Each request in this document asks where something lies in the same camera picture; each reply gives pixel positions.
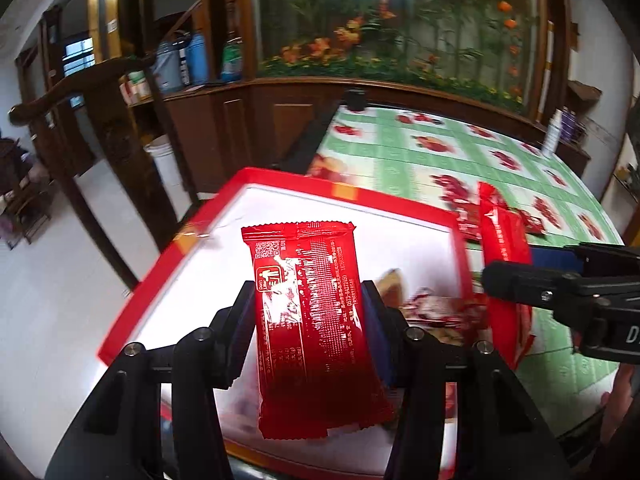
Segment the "person's right hand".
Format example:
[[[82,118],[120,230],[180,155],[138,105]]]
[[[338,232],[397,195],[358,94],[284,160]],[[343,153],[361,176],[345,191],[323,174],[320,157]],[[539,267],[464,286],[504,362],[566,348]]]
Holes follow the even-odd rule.
[[[600,442],[607,445],[620,428],[624,417],[631,407],[632,400],[632,378],[636,367],[631,364],[620,364],[617,370],[613,389],[603,397],[604,414],[600,432]]]

